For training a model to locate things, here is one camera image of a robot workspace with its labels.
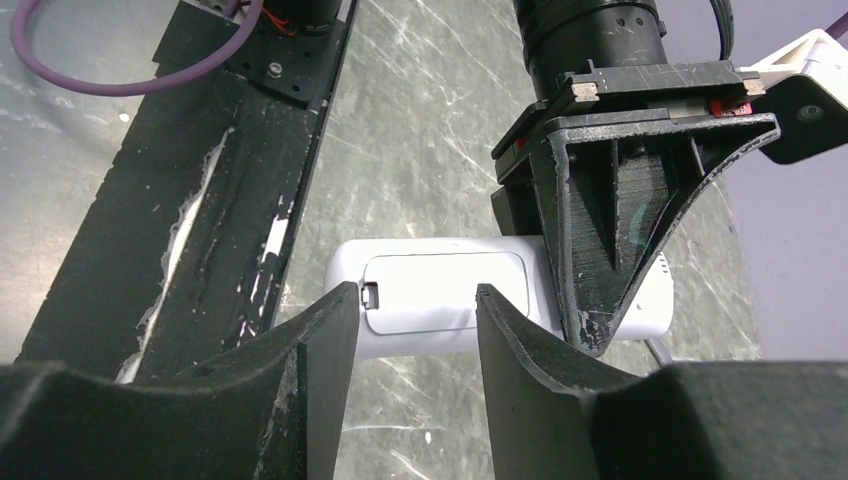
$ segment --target screw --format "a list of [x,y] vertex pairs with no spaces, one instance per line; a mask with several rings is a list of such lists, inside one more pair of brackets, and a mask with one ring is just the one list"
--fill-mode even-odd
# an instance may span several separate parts
[[277,62],[272,62],[268,64],[268,76],[271,78],[280,78],[280,75],[283,74],[283,66]]
[[807,105],[795,115],[803,123],[815,123],[824,116],[824,109],[818,105]]

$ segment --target black cable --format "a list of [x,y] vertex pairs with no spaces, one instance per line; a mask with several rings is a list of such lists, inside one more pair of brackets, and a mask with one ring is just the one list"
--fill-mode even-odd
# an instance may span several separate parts
[[828,27],[827,33],[837,40],[848,33],[848,13],[842,15],[839,17],[839,20],[833,22],[833,25]]
[[718,23],[718,35],[721,41],[721,60],[729,60],[733,53],[733,8],[730,0],[710,0]]

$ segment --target cable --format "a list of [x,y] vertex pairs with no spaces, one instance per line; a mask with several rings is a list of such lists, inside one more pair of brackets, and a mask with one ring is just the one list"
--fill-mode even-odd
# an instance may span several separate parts
[[270,10],[267,8],[262,8],[262,12],[265,13],[265,16],[268,17],[268,21],[271,22],[271,25],[277,29],[280,33],[284,35],[288,35],[289,37],[293,37],[296,31],[290,31],[286,25],[289,24],[288,20],[281,20],[276,17]]
[[233,18],[236,16],[239,10],[242,7],[250,5],[250,2],[244,2],[242,0],[227,0],[227,5],[224,7],[224,17],[225,18]]
[[668,348],[666,348],[665,344],[662,343],[662,340],[659,338],[649,338],[648,340],[645,340],[645,343],[648,345],[648,348],[651,350],[651,354],[653,354],[657,363],[660,364],[660,367],[665,367],[674,363],[674,359],[671,358],[671,354],[668,353]]
[[848,33],[848,12],[842,15],[839,20],[833,22],[833,25],[828,27],[827,33],[836,40]]
[[[42,79],[67,90],[102,97],[132,97],[161,92],[184,85],[220,67],[247,41],[247,38],[259,21],[259,17],[262,15],[263,0],[252,0],[252,6],[248,9],[247,16],[236,33],[221,48],[196,64],[164,77],[138,83],[114,85],[85,82],[62,75],[51,70],[35,58],[26,32],[30,17],[38,6],[38,3],[39,0],[21,0],[18,9],[15,10],[15,14],[12,17],[12,48],[15,50],[18,58],[21,59],[21,62]],[[238,2],[232,2],[230,0],[227,6],[228,9],[232,3],[238,5]]]
[[710,0],[718,23],[718,35],[721,42],[721,60],[729,60],[733,53],[733,8],[730,0]]

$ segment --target red wire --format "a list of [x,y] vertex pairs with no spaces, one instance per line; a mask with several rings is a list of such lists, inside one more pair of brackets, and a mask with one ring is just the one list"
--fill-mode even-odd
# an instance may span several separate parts
[[282,33],[285,33],[286,35],[288,35],[290,37],[294,36],[294,32],[290,32],[286,29],[286,25],[289,24],[288,20],[281,20],[281,19],[277,18],[276,15],[271,13],[271,11],[268,10],[267,8],[265,8],[265,7],[262,7],[262,12],[268,17],[268,20],[271,21],[271,24],[274,25],[277,28],[277,30],[279,30]]

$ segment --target black cylinder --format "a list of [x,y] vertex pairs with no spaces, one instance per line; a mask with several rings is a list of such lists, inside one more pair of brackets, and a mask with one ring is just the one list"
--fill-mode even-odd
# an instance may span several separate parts
[[654,0],[513,0],[536,97],[553,98],[557,76],[667,63]]
[[306,30],[321,31],[332,25],[341,3],[342,0],[269,0],[265,5],[280,18]]

